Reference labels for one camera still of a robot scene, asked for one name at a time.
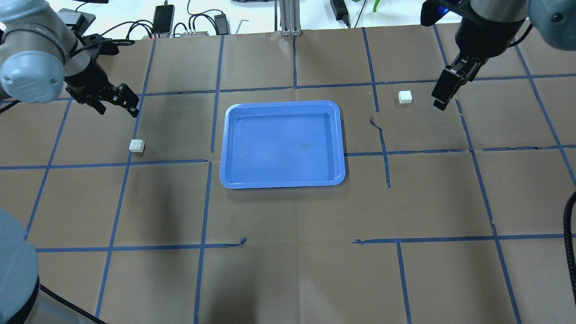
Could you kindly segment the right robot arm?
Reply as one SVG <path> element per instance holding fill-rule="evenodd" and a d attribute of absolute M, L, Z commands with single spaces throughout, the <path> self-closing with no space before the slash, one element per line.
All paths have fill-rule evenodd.
<path fill-rule="evenodd" d="M 518 45 L 526 37 L 518 32 L 526 20 L 554 49 L 574 51 L 573 0 L 426 0 L 420 24 L 436 25 L 448 13 L 460 16 L 455 34 L 459 54 L 447 64 L 432 91 L 434 106 L 444 110 L 461 86 L 473 81 L 490 59 Z"/>

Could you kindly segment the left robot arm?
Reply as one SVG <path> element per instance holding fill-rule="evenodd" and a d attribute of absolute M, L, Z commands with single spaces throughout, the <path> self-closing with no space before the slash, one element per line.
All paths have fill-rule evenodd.
<path fill-rule="evenodd" d="M 49 103 L 63 90 L 78 104 L 103 115 L 104 102 L 139 114 L 139 98 L 124 83 L 113 85 L 98 64 L 100 53 L 115 55 L 133 40 L 99 34 L 80 37 L 45 0 L 1 2 L 1 100 Z"/>

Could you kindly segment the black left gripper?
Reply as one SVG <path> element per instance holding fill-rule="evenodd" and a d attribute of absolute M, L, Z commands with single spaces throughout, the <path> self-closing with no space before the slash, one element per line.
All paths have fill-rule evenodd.
<path fill-rule="evenodd" d="M 92 107 L 99 115 L 104 115 L 107 111 L 101 101 L 113 103 L 115 98 L 116 105 L 124 108 L 133 118 L 138 117 L 139 97 L 124 83 L 121 83 L 114 93 L 115 87 L 109 82 L 106 72 L 96 61 L 90 61 L 78 74 L 66 76 L 65 82 L 75 95 L 80 95 L 84 102 L 87 103 L 88 98 L 95 99 L 92 101 Z"/>

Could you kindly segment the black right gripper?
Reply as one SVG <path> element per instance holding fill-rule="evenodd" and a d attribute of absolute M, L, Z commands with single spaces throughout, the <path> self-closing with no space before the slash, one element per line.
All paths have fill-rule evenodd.
<path fill-rule="evenodd" d="M 462 22 L 455 34 L 459 54 L 445 67 L 432 91 L 434 106 L 444 111 L 459 88 L 474 77 L 479 68 L 495 57 L 495 23 Z"/>

